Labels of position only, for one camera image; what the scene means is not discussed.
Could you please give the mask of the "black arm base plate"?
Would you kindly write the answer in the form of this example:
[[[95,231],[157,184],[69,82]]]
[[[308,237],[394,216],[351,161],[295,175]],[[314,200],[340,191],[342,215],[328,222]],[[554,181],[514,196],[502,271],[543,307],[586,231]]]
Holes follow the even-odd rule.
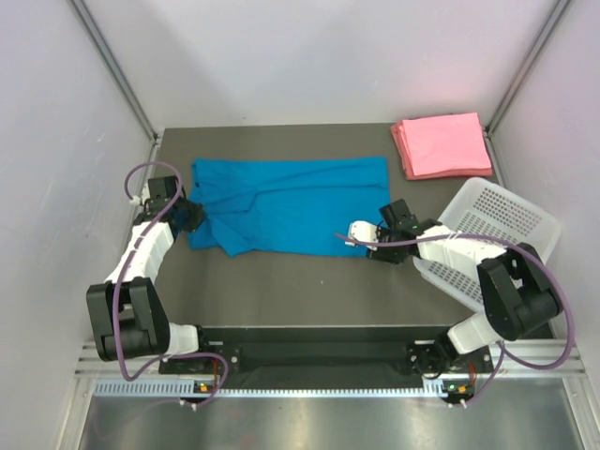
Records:
[[[227,373],[227,389],[369,389],[417,387],[423,376],[469,380],[492,370],[487,347],[447,364],[433,348],[441,325],[206,327],[202,348],[210,358],[162,363],[161,375]]]

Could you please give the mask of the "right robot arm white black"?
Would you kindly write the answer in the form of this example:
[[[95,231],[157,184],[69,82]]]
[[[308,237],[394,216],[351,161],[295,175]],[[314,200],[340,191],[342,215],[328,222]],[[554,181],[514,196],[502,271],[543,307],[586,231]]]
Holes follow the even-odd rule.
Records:
[[[444,368],[460,370],[474,351],[523,338],[563,313],[563,292],[531,245],[456,232],[434,219],[420,221],[403,200],[381,208],[380,214],[378,225],[355,221],[349,227],[349,238],[366,247],[368,258],[437,263],[478,286],[481,310],[434,340]]]

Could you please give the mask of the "blue t shirt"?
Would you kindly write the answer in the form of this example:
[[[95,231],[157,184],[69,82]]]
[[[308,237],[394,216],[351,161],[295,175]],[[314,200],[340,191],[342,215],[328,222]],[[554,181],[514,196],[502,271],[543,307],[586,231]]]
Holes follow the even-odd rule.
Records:
[[[189,198],[203,207],[189,234],[192,250],[221,248],[361,258],[340,236],[356,220],[380,221],[390,203],[385,157],[301,161],[199,158],[191,166]]]

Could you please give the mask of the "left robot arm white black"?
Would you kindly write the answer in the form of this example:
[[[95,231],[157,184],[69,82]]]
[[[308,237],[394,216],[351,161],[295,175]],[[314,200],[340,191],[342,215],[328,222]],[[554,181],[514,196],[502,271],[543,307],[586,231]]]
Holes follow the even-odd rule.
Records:
[[[196,231],[203,207],[187,199],[175,175],[151,178],[139,199],[142,211],[116,268],[85,296],[98,356],[116,361],[143,356],[179,355],[192,371],[212,363],[212,349],[202,343],[198,325],[169,321],[155,281],[167,252],[182,233]]]

